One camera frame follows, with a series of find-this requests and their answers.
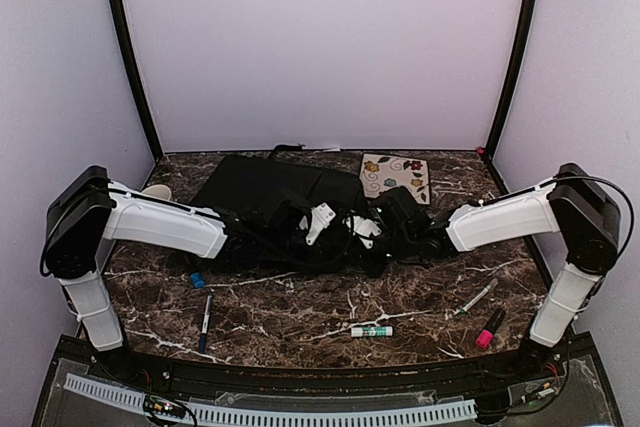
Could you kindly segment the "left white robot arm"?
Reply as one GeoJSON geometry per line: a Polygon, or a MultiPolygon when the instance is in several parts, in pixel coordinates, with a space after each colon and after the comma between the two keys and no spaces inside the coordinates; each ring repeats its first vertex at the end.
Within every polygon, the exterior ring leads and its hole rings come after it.
{"type": "Polygon", "coordinates": [[[120,383],[141,374],[96,265],[105,240],[169,248],[216,258],[235,239],[250,240],[291,265],[319,270],[314,246],[361,199],[344,172],[266,159],[226,158],[185,205],[111,180],[102,166],[82,172],[49,206],[42,276],[53,276],[71,300],[101,364],[120,383]]]}

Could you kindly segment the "black student bag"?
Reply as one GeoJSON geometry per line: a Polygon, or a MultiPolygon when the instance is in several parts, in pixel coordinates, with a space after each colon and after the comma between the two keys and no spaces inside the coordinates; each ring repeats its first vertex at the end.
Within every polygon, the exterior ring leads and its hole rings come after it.
{"type": "Polygon", "coordinates": [[[366,247],[370,209],[357,175],[241,154],[225,156],[192,197],[225,221],[222,263],[255,263],[305,274],[347,266],[370,278],[385,270],[380,244],[366,247]]]}

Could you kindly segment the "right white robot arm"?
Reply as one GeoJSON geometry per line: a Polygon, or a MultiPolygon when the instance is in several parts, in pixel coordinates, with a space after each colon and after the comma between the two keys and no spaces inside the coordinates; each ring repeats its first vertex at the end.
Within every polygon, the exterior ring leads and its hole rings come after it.
{"type": "Polygon", "coordinates": [[[614,186],[566,163],[537,185],[435,217],[406,188],[394,187],[371,202],[367,216],[351,214],[345,224],[365,248],[397,259],[444,259],[515,238],[560,234],[564,265],[531,323],[531,343],[510,360],[511,373],[530,381],[549,363],[546,348],[561,340],[631,240],[620,233],[621,211],[607,193],[614,186]]]}

